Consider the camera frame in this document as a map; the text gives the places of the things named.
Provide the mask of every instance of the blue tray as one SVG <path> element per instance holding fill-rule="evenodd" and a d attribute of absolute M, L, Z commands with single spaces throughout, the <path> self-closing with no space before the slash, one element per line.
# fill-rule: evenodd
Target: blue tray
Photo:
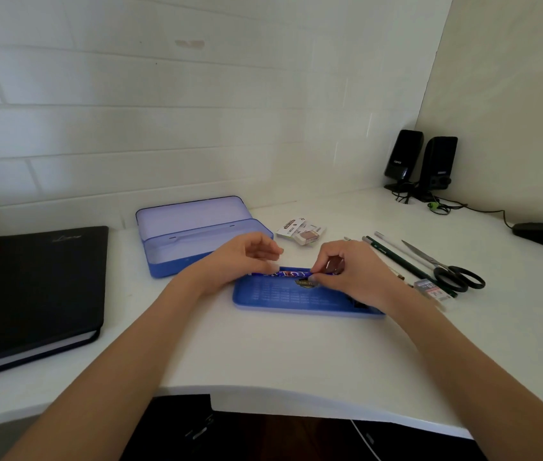
<path fill-rule="evenodd" d="M 285 271 L 309 269 L 280 267 Z M 239 309 L 381 318 L 384 313 L 323 286 L 303 287 L 295 278 L 247 275 L 237 280 L 233 302 Z"/>
<path fill-rule="evenodd" d="M 156 279 L 179 273 L 237 235 L 260 231 L 273 238 L 236 195 L 143 208 L 136 217 Z"/>

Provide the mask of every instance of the black book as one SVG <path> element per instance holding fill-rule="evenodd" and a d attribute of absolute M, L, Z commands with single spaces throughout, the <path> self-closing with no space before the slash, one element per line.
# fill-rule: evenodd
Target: black book
<path fill-rule="evenodd" d="M 98 338 L 108 232 L 0 236 L 0 371 Z"/>

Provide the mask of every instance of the logo on pencil case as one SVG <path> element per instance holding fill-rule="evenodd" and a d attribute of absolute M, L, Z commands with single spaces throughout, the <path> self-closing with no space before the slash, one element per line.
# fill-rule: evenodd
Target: logo on pencil case
<path fill-rule="evenodd" d="M 81 235 L 77 235 L 77 236 L 65 236 L 65 235 L 62 235 L 59 238 L 56 238 L 56 239 L 52 240 L 52 243 L 61 243 L 62 241 L 67 241 L 69 239 L 78 239 L 78 238 L 81 238 Z"/>
<path fill-rule="evenodd" d="M 316 287 L 316 284 L 312 283 L 311 281 L 308 281 L 308 279 L 296 279 L 295 283 L 301 287 L 306 287 L 306 288 Z"/>

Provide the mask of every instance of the forearm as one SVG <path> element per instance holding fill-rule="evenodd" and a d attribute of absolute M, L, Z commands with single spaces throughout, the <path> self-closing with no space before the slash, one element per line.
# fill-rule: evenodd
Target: forearm
<path fill-rule="evenodd" d="M 188 275 L 171 281 L 4 459 L 117 460 L 160 384 L 199 295 Z"/>
<path fill-rule="evenodd" d="M 490 459 L 543 459 L 543 402 L 468 340 L 430 301 L 410 291 L 395 320 Z"/>

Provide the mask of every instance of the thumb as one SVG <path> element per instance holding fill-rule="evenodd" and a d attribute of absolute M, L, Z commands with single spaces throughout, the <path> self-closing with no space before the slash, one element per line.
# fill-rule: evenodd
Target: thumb
<path fill-rule="evenodd" d="M 272 273 L 277 273 L 280 268 L 271 262 L 267 262 L 261 259 L 253 259 L 248 257 L 248 272 L 249 273 L 262 273 L 264 275 L 271 275 Z"/>
<path fill-rule="evenodd" d="M 325 273 L 315 273 L 314 275 L 310 276 L 310 281 L 314 281 L 315 283 L 319 283 L 320 285 L 324 287 L 328 287 L 329 289 L 337 289 L 339 291 L 343 290 L 344 281 L 341 275 L 326 275 Z"/>

